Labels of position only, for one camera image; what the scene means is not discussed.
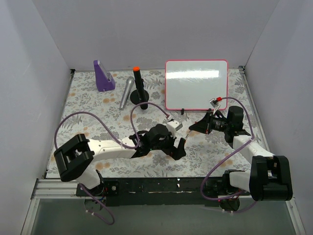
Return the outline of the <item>pink framed whiteboard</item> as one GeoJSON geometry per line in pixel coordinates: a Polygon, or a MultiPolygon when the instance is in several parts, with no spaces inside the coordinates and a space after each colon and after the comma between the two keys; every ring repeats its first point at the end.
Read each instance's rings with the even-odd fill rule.
{"type": "Polygon", "coordinates": [[[210,100],[228,96],[227,60],[168,60],[165,64],[165,108],[205,111],[210,100]]]}

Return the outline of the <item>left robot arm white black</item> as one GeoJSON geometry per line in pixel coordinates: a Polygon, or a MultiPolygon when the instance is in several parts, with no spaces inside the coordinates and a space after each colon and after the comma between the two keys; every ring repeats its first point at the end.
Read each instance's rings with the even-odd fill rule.
{"type": "Polygon", "coordinates": [[[185,139],[174,146],[176,133],[182,124],[172,120],[166,125],[157,124],[149,131],[139,131],[122,139],[118,144],[113,140],[87,139],[85,135],[78,134],[68,140],[54,152],[54,158],[63,182],[76,180],[83,184],[94,196],[100,195],[104,190],[101,175],[90,166],[94,162],[108,159],[134,159],[148,155],[151,151],[161,150],[174,160],[186,156],[184,150],[185,139]]]}

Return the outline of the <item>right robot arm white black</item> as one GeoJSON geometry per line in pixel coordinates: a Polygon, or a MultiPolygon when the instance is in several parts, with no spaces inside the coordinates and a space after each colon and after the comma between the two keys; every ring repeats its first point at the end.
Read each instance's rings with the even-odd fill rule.
{"type": "Polygon", "coordinates": [[[289,201],[293,196],[289,160],[285,156],[270,153],[253,141],[253,133],[244,129],[245,109],[231,106],[227,116],[220,111],[208,111],[205,116],[189,127],[202,134],[212,131],[224,133],[224,139],[249,163],[250,169],[226,170],[221,188],[226,194],[237,190],[250,193],[255,201],[289,201]]]}

